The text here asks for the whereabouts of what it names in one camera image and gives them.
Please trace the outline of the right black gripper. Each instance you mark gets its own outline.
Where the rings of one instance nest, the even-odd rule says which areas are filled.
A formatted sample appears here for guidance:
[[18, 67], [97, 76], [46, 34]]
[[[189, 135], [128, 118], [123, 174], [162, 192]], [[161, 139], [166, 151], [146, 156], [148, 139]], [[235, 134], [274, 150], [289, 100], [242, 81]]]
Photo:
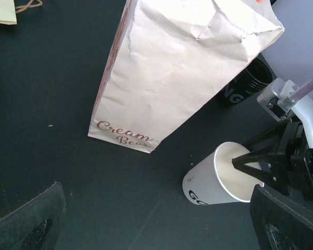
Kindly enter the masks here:
[[233, 158], [233, 167], [284, 195], [295, 189], [313, 201], [313, 88], [277, 78], [257, 101], [280, 125], [245, 141], [250, 152]]

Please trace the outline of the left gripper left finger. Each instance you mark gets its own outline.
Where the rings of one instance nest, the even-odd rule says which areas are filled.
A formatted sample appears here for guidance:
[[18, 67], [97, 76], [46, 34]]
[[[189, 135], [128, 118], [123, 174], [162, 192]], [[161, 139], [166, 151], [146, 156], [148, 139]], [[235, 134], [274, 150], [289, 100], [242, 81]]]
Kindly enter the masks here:
[[0, 249], [54, 249], [66, 213], [60, 182], [54, 182], [0, 218]]

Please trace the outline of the cream bear paper bag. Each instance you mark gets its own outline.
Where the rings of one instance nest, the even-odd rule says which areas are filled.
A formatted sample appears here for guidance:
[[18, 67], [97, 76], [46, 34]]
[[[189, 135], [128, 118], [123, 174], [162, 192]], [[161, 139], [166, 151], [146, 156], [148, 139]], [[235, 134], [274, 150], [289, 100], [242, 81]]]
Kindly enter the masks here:
[[283, 32], [270, 1], [127, 1], [88, 136], [152, 152]]

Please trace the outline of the white paper coffee cup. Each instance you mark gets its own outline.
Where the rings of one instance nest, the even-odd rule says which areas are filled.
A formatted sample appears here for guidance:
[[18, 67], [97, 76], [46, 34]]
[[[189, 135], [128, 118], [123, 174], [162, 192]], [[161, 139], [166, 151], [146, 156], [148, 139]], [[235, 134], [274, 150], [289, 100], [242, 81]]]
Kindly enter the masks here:
[[249, 153], [235, 142], [224, 142], [194, 166], [183, 178], [183, 192], [195, 205], [249, 203], [258, 184], [264, 182], [234, 168], [232, 159]]

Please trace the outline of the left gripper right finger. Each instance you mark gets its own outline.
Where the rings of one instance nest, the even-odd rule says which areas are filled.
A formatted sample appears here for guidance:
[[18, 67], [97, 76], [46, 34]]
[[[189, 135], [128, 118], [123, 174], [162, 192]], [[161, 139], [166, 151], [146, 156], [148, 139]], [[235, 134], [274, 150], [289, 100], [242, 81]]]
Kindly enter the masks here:
[[313, 211], [276, 190], [257, 184], [250, 215], [260, 249], [313, 249]]

